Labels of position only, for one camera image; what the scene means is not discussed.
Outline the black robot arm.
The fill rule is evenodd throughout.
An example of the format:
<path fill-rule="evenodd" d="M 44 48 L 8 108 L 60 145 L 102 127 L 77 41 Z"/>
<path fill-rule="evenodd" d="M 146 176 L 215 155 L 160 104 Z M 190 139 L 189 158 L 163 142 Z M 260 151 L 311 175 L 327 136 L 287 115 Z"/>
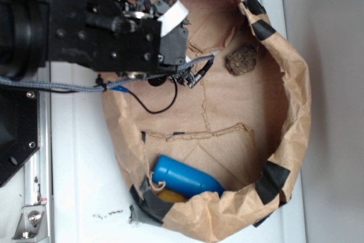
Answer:
<path fill-rule="evenodd" d="M 178 0 L 1 0 L 1 76 L 20 80 L 46 61 L 174 75 L 186 62 L 187 16 Z"/>

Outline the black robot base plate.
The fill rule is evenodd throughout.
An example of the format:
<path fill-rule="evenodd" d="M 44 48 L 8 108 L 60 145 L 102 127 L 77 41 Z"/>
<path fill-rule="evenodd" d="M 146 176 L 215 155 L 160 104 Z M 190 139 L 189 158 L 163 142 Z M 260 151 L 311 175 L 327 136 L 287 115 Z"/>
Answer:
<path fill-rule="evenodd" d="M 39 94 L 1 89 L 1 187 L 39 148 Z"/>

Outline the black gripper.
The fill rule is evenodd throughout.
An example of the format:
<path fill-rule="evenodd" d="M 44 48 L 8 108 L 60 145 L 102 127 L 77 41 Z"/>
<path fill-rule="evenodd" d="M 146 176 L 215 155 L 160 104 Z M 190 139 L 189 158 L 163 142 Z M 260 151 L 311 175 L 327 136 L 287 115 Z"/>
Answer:
<path fill-rule="evenodd" d="M 174 75 L 186 62 L 187 16 L 179 0 L 18 0 L 19 65 Z"/>

